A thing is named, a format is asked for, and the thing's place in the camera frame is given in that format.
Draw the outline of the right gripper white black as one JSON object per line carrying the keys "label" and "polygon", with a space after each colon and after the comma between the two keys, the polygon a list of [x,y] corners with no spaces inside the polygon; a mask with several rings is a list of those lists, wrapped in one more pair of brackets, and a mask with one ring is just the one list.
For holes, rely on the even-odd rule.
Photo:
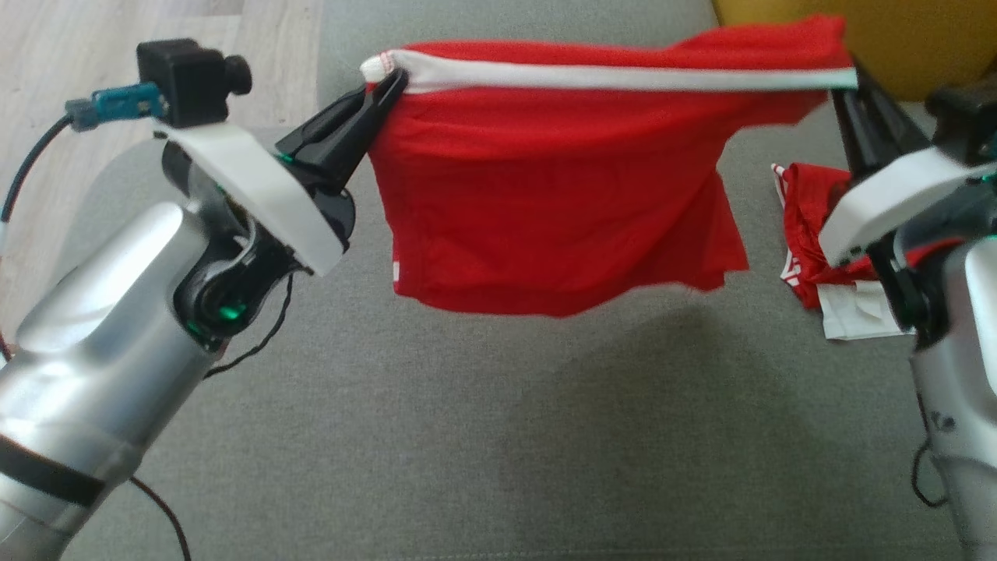
{"label": "right gripper white black", "polygon": [[929,212],[965,185],[979,187],[995,177],[994,162],[962,164],[929,148],[925,132],[890,93],[858,58],[852,63],[857,88],[830,91],[830,98],[855,185],[833,206],[818,239],[837,269],[868,258],[879,287],[859,281],[853,288],[830,288],[820,281],[827,340],[893,337],[927,322],[927,292],[916,283],[907,255],[935,251],[953,239],[940,233],[949,213],[935,219]]}

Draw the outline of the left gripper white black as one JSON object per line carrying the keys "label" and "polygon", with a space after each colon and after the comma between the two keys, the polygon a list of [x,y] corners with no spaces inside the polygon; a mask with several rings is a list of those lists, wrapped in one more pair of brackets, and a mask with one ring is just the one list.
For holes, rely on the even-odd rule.
{"label": "left gripper white black", "polygon": [[271,152],[252,132],[231,123],[178,129],[157,123],[164,164],[185,187],[189,212],[209,235],[209,248],[174,295],[179,319],[200,340],[217,344],[259,314],[274,285],[306,271],[326,276],[348,248],[349,228],[339,212],[351,199],[322,192],[323,182],[295,162],[310,162],[342,189],[384,128],[408,86],[405,69],[389,72],[370,91],[360,86],[277,141]]}

